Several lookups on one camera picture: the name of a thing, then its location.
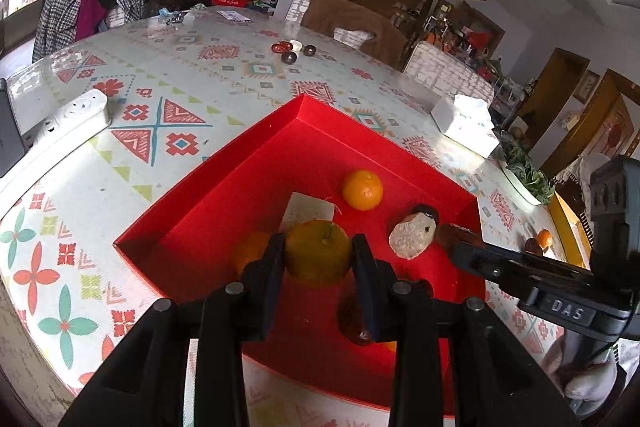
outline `red tray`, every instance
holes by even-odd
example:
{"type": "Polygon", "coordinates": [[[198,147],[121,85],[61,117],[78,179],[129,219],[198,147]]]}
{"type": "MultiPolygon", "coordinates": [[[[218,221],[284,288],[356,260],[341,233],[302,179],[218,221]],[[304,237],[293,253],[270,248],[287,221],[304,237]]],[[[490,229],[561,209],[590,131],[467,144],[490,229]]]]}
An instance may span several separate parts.
{"type": "MultiPolygon", "coordinates": [[[[476,198],[390,140],[343,112],[299,96],[252,126],[198,166],[143,214],[115,243],[124,259],[178,303],[204,298],[235,280],[232,248],[251,230],[276,232],[292,192],[335,203],[334,221],[351,236],[365,233],[376,258],[399,277],[427,279],[439,299],[484,299],[484,281],[457,270],[434,244],[412,261],[396,257],[388,235],[417,203],[441,223],[480,232],[476,198]],[[382,179],[382,203],[359,212],[340,197],[348,172],[370,169],[382,179]]],[[[312,289],[287,275],[273,330],[246,355],[305,385],[368,405],[388,407],[394,354],[360,347],[338,331],[341,287],[312,289]]],[[[449,356],[441,341],[446,411],[453,413],[449,356]]]]}

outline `metal screw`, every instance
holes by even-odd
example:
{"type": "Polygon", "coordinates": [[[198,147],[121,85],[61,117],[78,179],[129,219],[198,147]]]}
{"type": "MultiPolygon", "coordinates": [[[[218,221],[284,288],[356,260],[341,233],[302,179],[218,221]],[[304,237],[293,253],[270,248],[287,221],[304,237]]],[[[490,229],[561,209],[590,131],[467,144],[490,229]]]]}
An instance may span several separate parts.
{"type": "Polygon", "coordinates": [[[171,307],[171,299],[167,299],[166,297],[164,299],[158,299],[156,302],[154,302],[154,309],[157,312],[165,312],[170,307],[171,307]]]}
{"type": "Polygon", "coordinates": [[[230,282],[225,286],[225,292],[229,295],[240,295],[244,291],[244,284],[240,281],[230,282]]]}
{"type": "Polygon", "coordinates": [[[396,281],[391,289],[396,295],[407,295],[411,292],[411,285],[407,281],[396,281]]]}
{"type": "Polygon", "coordinates": [[[484,302],[482,302],[478,297],[469,297],[466,300],[466,307],[471,311],[479,312],[482,308],[484,308],[484,302]]]}

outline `table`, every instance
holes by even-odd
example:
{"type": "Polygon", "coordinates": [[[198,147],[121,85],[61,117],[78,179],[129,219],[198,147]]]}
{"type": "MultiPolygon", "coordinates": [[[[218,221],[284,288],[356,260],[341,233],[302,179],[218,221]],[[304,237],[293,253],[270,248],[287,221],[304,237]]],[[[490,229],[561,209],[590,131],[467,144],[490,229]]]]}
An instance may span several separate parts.
{"type": "MultiPolygon", "coordinates": [[[[158,18],[135,22],[78,42],[9,81],[22,130],[92,87],[110,98],[111,126],[47,173],[0,223],[0,274],[11,305],[73,394],[158,298],[117,256],[113,240],[216,150],[301,93],[339,108],[476,195],[489,243],[520,249],[546,228],[563,259],[545,208],[526,203],[494,160],[440,133],[429,114],[437,95],[340,42],[244,14],[254,22],[228,22],[215,8],[192,10],[176,26],[158,18]],[[316,45],[317,55],[284,65],[270,47],[289,38],[316,45]]],[[[521,312],[491,283],[486,301],[538,361],[562,333],[521,312]]],[[[0,293],[0,312],[2,306],[0,293]]],[[[193,371],[190,357],[191,385],[193,371]]],[[[384,410],[306,389],[249,359],[244,371],[253,426],[388,422],[384,410]]],[[[185,425],[192,405],[188,390],[185,425]]],[[[39,407],[43,425],[56,425],[64,399],[39,407]]]]}

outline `wooden door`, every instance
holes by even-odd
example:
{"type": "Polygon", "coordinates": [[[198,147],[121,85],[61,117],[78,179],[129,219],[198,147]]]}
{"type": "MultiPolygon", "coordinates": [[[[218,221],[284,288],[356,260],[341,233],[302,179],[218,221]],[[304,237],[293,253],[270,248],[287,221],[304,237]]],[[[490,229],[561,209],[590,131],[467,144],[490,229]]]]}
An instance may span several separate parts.
{"type": "Polygon", "coordinates": [[[538,77],[538,83],[518,115],[529,125],[527,138],[533,147],[558,117],[573,94],[589,59],[556,48],[538,77]]]}
{"type": "Polygon", "coordinates": [[[598,89],[584,108],[580,121],[567,133],[560,145],[544,162],[541,170],[549,178],[558,174],[574,161],[593,139],[594,134],[620,97],[616,76],[620,75],[615,71],[607,70],[598,89]]]}

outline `hand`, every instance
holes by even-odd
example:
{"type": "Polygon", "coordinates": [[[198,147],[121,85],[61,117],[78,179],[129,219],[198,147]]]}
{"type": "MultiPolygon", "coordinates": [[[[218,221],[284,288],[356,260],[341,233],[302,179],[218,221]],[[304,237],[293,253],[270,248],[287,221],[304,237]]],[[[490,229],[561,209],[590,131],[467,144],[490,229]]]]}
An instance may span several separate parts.
{"type": "Polygon", "coordinates": [[[613,389],[613,384],[616,382],[616,360],[609,349],[595,360],[593,365],[562,385],[564,379],[560,365],[564,354],[563,339],[564,337],[561,337],[552,344],[540,367],[563,396],[583,401],[576,410],[576,416],[586,417],[603,404],[613,389]]]}

